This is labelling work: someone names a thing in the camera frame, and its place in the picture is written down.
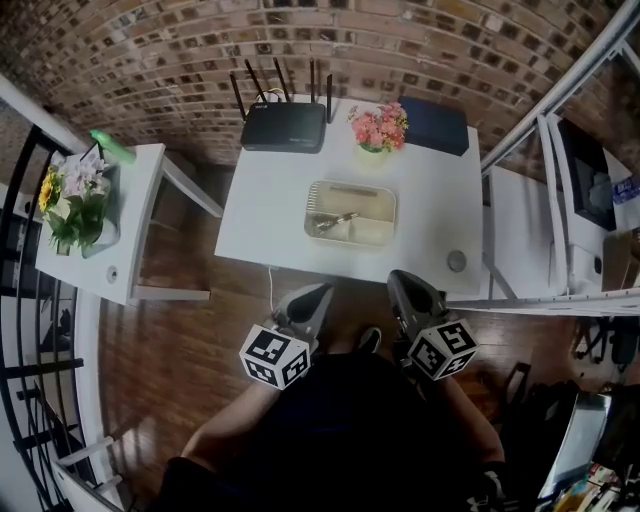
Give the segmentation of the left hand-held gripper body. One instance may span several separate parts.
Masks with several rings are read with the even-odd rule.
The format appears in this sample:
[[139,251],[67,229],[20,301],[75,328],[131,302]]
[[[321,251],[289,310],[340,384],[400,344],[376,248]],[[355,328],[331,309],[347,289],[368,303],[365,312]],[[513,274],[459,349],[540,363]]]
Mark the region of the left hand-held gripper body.
[[304,286],[288,293],[262,324],[249,330],[239,356],[246,374],[279,390],[286,389],[310,367],[319,345],[334,287]]

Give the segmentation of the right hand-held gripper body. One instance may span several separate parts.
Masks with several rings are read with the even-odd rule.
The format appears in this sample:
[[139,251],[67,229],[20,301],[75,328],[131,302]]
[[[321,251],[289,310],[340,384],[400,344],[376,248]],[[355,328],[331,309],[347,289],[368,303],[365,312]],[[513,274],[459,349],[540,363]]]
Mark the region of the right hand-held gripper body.
[[446,305],[444,294],[402,270],[387,279],[399,336],[392,344],[395,363],[410,378],[437,381],[462,371],[478,343],[469,323]]

